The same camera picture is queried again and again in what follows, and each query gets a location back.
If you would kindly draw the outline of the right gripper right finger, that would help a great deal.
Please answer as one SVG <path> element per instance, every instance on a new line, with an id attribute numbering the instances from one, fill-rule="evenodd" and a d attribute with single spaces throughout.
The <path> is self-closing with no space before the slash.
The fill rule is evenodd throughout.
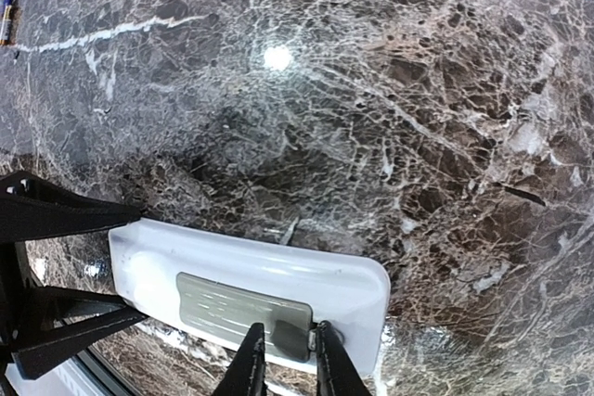
<path id="1" fill-rule="evenodd" d="M 333 325 L 316 327 L 316 394 L 320 396 L 370 396 Z"/>

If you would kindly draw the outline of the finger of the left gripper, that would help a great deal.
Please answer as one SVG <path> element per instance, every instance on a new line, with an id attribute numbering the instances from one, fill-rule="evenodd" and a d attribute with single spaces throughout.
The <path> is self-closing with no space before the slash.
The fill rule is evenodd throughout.
<path id="1" fill-rule="evenodd" d="M 35 380 L 148 316 L 115 295 L 31 287 L 8 300 L 8 360 Z"/>
<path id="2" fill-rule="evenodd" d="M 109 230 L 140 218 L 136 207 L 86 198 L 30 172 L 1 178 L 3 243 Z"/>

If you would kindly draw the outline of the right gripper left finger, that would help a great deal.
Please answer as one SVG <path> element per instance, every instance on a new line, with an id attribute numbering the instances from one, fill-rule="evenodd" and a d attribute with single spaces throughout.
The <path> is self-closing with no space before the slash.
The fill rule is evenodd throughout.
<path id="1" fill-rule="evenodd" d="M 262 396 L 266 392 L 265 327 L 254 323 L 212 395 Z"/>

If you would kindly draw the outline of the grey battery cover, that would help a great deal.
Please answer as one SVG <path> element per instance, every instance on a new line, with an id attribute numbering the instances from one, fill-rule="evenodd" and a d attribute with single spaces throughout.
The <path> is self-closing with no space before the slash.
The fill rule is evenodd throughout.
<path id="1" fill-rule="evenodd" d="M 185 326 L 218 339 L 240 344 L 250 327 L 265 329 L 265 351 L 297 363 L 310 358 L 311 307 L 181 273 L 180 320 Z"/>

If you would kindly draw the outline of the white remote control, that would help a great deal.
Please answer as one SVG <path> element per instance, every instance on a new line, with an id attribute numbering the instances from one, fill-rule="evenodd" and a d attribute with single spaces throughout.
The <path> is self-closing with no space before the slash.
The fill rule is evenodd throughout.
<path id="1" fill-rule="evenodd" d="M 182 323 L 176 278 L 186 273 L 311 307 L 309 361 L 297 363 L 265 352 L 270 362 L 314 372 L 314 331 L 328 321 L 357 372 L 365 376 L 375 368 L 391 290 L 389 277 L 378 262 L 151 219 L 110 230 L 109 245 L 117 294 L 160 322 L 230 350 L 239 347 Z"/>

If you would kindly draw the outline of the AA battery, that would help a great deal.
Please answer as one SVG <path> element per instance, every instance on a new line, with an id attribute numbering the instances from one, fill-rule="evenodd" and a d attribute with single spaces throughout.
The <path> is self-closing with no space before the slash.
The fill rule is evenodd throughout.
<path id="1" fill-rule="evenodd" d="M 2 0 L 0 45 L 8 46 L 11 42 L 11 30 L 17 0 Z"/>

